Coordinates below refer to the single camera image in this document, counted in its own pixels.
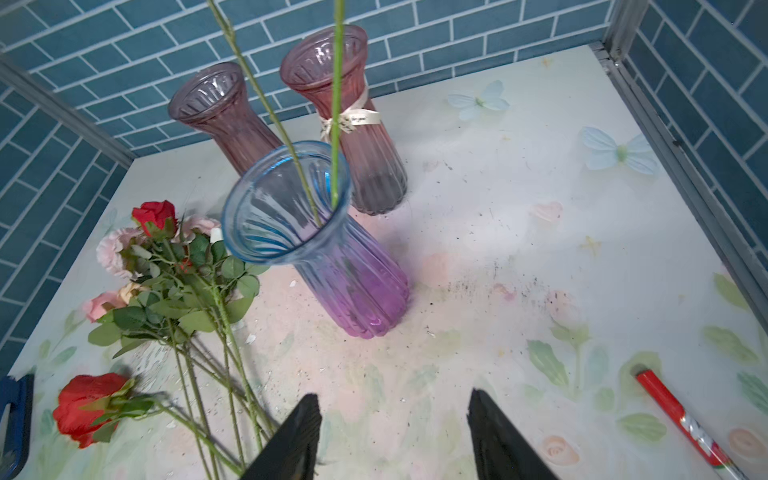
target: glass vase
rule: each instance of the glass vase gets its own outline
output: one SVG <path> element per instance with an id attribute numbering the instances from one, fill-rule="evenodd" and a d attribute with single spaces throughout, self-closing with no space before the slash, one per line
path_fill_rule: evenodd
<path id="1" fill-rule="evenodd" d="M 240 176 L 283 144 L 251 109 L 243 71 L 232 62 L 198 72 L 170 100 L 168 114 L 213 137 Z"/>
<path id="2" fill-rule="evenodd" d="M 342 111 L 366 91 L 367 58 L 366 31 L 346 25 Z M 283 59 L 280 77 L 286 85 L 312 101 L 320 117 L 331 118 L 333 29 L 319 31 L 294 47 Z M 376 109 L 370 98 L 363 108 Z M 340 142 L 355 186 L 355 208 L 369 215 L 383 214 L 395 208 L 406 195 L 407 177 L 384 124 L 357 125 L 349 133 L 342 132 Z"/>
<path id="3" fill-rule="evenodd" d="M 291 263 L 333 320 L 369 339 L 393 328 L 406 311 L 408 279 L 379 243 L 349 216 L 349 168 L 339 156 L 339 204 L 330 205 L 330 146 L 296 142 L 322 226 L 315 223 L 286 147 L 259 160 L 230 192 L 224 242 L 250 263 Z"/>

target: red marker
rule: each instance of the red marker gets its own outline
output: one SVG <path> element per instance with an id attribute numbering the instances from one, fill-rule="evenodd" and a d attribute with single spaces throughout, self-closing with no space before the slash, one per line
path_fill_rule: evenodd
<path id="1" fill-rule="evenodd" d="M 645 388 L 645 391 L 654 397 L 656 403 L 694 444 L 696 450 L 709 462 L 720 478 L 723 480 L 749 480 L 733 463 L 733 460 L 712 440 L 712 437 L 704 431 L 699 422 L 685 411 L 685 408 L 667 390 L 667 387 L 659 380 L 653 370 L 642 367 L 634 377 Z"/>

